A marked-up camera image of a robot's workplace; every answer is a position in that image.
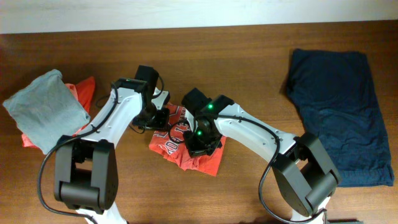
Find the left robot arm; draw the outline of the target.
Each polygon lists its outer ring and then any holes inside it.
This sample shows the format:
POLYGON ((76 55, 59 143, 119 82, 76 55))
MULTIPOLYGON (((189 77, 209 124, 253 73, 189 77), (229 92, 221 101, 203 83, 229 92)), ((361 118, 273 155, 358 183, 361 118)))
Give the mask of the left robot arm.
POLYGON ((125 223, 115 199, 118 168, 115 149, 135 120, 147 129, 163 128, 168 122, 155 116, 165 111, 168 91, 152 81, 119 79, 109 99, 78 136, 62 136, 55 153, 54 197, 88 223, 125 223))

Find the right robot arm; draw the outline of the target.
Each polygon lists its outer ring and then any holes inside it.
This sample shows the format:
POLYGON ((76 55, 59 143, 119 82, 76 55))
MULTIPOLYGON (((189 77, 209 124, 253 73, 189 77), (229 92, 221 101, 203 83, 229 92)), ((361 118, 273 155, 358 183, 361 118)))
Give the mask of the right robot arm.
POLYGON ((272 171, 293 210, 289 223, 327 222, 326 205, 342 177, 315 135, 298 137, 273 128, 224 95, 212 100, 194 90, 182 105, 190 125, 183 135, 190 156, 210 156, 222 146, 222 137, 234 139, 267 162, 258 187, 261 204, 265 178, 272 171))

